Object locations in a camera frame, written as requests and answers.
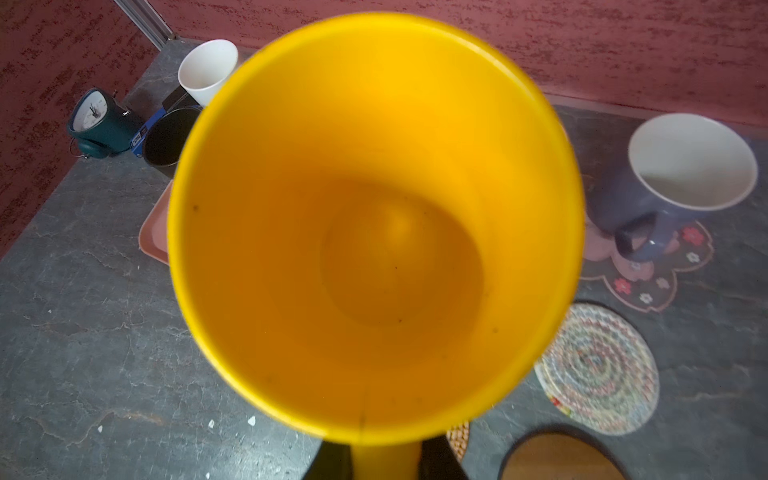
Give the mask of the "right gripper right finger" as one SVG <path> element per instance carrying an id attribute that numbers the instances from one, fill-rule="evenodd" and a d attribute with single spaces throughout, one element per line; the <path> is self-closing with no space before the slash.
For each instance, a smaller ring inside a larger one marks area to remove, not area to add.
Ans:
<path id="1" fill-rule="evenodd" d="M 420 480 L 468 480 L 445 435 L 421 443 Z"/>

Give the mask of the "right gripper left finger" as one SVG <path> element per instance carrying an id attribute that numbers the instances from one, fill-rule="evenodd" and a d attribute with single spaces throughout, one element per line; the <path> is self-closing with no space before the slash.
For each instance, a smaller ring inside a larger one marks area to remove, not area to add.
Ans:
<path id="1" fill-rule="evenodd" d="M 302 480 L 352 480 L 349 445 L 323 441 Z"/>

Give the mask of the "woven rattan coaster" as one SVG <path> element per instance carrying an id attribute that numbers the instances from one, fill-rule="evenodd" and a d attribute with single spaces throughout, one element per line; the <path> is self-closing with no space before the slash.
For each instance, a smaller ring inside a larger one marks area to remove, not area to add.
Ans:
<path id="1" fill-rule="evenodd" d="M 463 422 L 451 428 L 445 436 L 457 461 L 462 462 L 469 445 L 470 423 Z"/>

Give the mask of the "large round wooden coaster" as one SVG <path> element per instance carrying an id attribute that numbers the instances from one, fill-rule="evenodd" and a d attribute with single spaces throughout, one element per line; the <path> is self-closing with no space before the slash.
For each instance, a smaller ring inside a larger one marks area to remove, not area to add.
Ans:
<path id="1" fill-rule="evenodd" d="M 501 462 L 498 479 L 629 479 L 623 465 L 594 436 L 565 424 L 534 429 Z"/>

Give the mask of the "colourful zigzag woven coaster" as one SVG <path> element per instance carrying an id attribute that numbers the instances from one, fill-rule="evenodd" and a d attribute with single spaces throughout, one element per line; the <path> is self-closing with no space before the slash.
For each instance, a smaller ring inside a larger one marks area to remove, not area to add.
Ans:
<path id="1" fill-rule="evenodd" d="M 534 371 L 561 413 L 604 435 L 639 430 L 659 402 L 659 372 L 644 338 L 622 316 L 594 303 L 570 306 Z"/>

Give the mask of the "yellow mug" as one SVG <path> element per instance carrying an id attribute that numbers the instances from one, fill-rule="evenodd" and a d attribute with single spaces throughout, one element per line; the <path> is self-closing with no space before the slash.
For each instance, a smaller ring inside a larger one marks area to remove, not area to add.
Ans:
<path id="1" fill-rule="evenodd" d="M 183 317 L 217 373 L 356 479 L 502 400 L 557 332 L 581 176 L 533 81 L 447 24 L 359 13 L 268 44 L 196 121 L 168 216 Z"/>

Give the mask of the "pink flower coaster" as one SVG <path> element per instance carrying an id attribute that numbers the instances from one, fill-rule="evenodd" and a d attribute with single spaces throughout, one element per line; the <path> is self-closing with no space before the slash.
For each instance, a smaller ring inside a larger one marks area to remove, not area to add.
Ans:
<path id="1" fill-rule="evenodd" d="M 590 218 L 585 223 L 580 278 L 602 283 L 617 300 L 636 311 L 662 312 L 677 294 L 678 275 L 703 268 L 714 256 L 712 236 L 698 221 L 675 232 L 662 256 L 649 262 L 625 259 L 612 236 Z"/>

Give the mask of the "black mug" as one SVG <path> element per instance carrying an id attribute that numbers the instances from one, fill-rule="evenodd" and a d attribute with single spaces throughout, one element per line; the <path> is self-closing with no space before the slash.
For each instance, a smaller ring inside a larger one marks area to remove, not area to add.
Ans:
<path id="1" fill-rule="evenodd" d="M 145 162 L 173 179 L 184 145 L 202 108 L 186 106 L 166 113 L 149 130 L 143 144 Z"/>

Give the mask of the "lavender mug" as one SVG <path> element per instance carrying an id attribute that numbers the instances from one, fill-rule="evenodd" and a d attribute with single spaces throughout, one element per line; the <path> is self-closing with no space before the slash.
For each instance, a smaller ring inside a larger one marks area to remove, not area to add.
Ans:
<path id="1" fill-rule="evenodd" d="M 633 262 L 661 256 L 681 227 L 741 203 L 755 189 L 758 162 L 734 130 L 690 113 L 645 121 L 627 152 L 586 194 L 592 224 Z"/>

